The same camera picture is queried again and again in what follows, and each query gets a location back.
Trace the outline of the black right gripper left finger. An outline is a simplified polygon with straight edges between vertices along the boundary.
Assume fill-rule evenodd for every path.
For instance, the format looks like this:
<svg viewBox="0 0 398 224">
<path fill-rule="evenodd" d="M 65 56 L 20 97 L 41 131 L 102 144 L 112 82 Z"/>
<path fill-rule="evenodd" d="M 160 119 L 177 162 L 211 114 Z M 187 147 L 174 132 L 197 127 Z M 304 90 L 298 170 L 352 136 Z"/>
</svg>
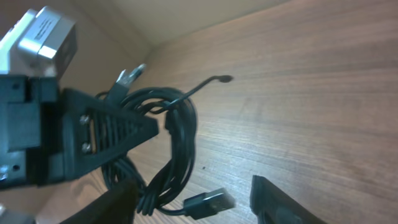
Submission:
<svg viewBox="0 0 398 224">
<path fill-rule="evenodd" d="M 60 224 L 132 224 L 138 193 L 136 182 L 125 179 Z"/>
</svg>

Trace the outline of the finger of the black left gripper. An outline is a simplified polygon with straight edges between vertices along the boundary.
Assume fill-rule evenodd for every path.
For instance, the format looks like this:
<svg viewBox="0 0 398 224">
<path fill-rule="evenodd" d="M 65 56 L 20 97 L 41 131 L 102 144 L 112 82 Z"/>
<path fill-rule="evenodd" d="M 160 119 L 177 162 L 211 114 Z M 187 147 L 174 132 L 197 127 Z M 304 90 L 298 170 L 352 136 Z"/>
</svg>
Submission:
<svg viewBox="0 0 398 224">
<path fill-rule="evenodd" d="M 77 179 L 155 137 L 158 123 L 67 88 L 62 93 L 63 172 Z"/>
</svg>

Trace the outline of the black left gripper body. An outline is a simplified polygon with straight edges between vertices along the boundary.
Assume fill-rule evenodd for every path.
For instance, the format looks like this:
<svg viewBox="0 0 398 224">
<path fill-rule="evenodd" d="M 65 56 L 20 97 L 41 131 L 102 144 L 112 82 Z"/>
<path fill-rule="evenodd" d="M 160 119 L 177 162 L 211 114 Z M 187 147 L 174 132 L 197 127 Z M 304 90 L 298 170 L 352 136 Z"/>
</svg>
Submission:
<svg viewBox="0 0 398 224">
<path fill-rule="evenodd" d="M 1 189 L 65 181 L 55 78 L 1 77 Z"/>
</svg>

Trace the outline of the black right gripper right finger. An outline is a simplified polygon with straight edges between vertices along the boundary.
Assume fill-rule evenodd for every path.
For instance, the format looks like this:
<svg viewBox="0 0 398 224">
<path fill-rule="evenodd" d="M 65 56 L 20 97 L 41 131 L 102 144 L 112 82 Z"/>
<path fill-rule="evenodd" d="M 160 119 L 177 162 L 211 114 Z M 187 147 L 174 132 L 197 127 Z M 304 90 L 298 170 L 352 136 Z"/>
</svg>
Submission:
<svg viewBox="0 0 398 224">
<path fill-rule="evenodd" d="M 325 224 L 267 178 L 252 177 L 250 208 L 258 223 Z"/>
</svg>

